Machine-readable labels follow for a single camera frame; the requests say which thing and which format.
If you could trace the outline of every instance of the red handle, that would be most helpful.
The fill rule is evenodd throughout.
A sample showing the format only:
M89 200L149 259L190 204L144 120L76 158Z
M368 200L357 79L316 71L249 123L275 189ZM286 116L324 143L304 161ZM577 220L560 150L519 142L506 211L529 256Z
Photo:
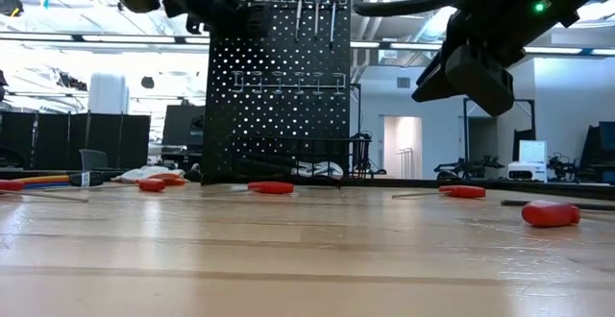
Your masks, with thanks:
M21 191L26 184L21 181L0 180L0 189L5 191Z
M521 217L534 227L563 227L576 225L580 211L570 203L532 201L523 207Z
M484 198L487 194L482 187L466 185L440 186L439 191L456 198Z
M166 183L161 179L139 179L138 188L142 191L160 192L166 187Z
M248 183L248 189L257 193L286 194L293 193L295 186L292 183L258 182Z

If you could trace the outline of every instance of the doorway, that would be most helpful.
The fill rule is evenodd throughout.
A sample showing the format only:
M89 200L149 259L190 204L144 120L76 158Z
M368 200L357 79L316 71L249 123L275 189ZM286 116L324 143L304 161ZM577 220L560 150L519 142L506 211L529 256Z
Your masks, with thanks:
M468 118L468 150L471 161L481 161L485 156L498 155L498 119L490 117ZM487 168L486 179L498 179L498 169Z
M385 116L383 168L393 179L423 177L423 124L421 118Z

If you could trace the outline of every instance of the chair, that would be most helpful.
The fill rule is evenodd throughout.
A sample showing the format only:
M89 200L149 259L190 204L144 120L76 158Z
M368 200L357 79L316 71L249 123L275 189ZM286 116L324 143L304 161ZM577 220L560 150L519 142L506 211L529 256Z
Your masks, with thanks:
M84 171L109 168L107 153L90 149L81 149L79 153L81 153L81 165Z

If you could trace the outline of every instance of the screwdriver shaft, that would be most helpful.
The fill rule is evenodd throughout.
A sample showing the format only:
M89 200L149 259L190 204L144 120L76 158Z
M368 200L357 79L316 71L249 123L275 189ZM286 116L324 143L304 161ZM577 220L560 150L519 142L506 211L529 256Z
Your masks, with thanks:
M318 16L320 15L318 12L320 11L320 2L317 0L316 4L314 5L315 10L314 10L314 37L318 36Z
M333 35L335 34L335 13L337 12L337 3L333 3L331 13L331 36L329 37L329 48L333 49Z
M299 28L301 26L301 10L303 7L303 0L297 1L297 22L295 24L295 41L299 42Z

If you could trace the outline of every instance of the desk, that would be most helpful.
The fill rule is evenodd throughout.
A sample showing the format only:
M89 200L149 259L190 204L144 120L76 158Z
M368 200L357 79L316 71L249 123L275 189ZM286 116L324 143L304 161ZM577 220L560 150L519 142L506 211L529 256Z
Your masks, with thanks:
M500 206L569 198L490 190L484 200L393 200L429 190L308 186L289 196L208 196L228 188L71 192L88 196L85 204L2 196L0 316L611 317L615 309L615 215L584 211L578 227L540 230L519 208Z

